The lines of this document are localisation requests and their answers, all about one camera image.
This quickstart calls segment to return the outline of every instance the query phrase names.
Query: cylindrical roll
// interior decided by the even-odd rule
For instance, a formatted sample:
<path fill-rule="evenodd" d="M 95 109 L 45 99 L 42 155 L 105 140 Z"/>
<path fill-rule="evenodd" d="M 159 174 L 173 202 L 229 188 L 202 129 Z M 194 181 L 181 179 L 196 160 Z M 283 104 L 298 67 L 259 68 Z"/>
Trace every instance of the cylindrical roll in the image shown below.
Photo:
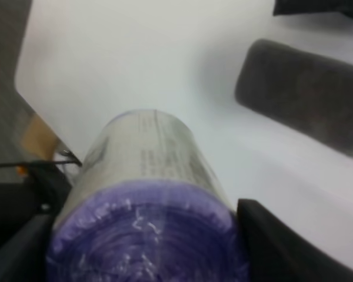
<path fill-rule="evenodd" d="M 189 129 L 156 110 L 116 117 L 56 220 L 49 281 L 248 281 L 234 215 Z"/>

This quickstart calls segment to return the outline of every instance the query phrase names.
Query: clear plastic wrap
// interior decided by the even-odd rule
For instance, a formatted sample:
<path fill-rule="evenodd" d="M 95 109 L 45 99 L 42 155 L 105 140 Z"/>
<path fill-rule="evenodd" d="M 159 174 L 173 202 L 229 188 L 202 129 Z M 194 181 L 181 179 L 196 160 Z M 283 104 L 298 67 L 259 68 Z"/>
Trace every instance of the clear plastic wrap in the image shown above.
<path fill-rule="evenodd" d="M 58 217 L 49 281 L 248 281 L 234 215 L 191 132 L 155 110 L 103 130 Z"/>

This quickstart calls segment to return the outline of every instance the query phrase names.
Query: plastic-wrapped roll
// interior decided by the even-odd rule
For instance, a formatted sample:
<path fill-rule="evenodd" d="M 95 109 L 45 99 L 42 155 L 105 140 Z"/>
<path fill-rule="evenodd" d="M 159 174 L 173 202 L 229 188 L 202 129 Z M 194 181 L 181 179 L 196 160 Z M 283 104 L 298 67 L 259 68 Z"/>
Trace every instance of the plastic-wrapped roll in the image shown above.
<path fill-rule="evenodd" d="M 234 215 L 189 129 L 141 110 L 109 123 L 56 220 L 49 281 L 248 281 Z"/>

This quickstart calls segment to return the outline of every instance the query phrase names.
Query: orange object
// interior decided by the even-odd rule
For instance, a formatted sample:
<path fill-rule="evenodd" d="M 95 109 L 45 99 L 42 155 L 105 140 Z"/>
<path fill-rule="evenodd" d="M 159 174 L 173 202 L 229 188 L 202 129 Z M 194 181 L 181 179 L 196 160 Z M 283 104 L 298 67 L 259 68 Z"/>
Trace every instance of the orange object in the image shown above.
<path fill-rule="evenodd" d="M 52 160 L 58 144 L 59 138 L 56 134 L 37 114 L 34 114 L 22 138 L 22 147 L 42 160 Z"/>
<path fill-rule="evenodd" d="M 16 167 L 17 174 L 24 177 L 28 175 L 28 169 L 25 166 Z"/>

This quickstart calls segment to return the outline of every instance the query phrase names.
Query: gray foam pad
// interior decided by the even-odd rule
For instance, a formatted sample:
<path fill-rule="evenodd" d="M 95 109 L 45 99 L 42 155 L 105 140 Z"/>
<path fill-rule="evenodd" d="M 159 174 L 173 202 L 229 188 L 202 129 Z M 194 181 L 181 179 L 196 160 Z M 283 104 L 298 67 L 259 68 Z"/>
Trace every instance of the gray foam pad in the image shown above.
<path fill-rule="evenodd" d="M 353 65 L 260 40 L 239 76 L 239 103 L 353 156 Z"/>

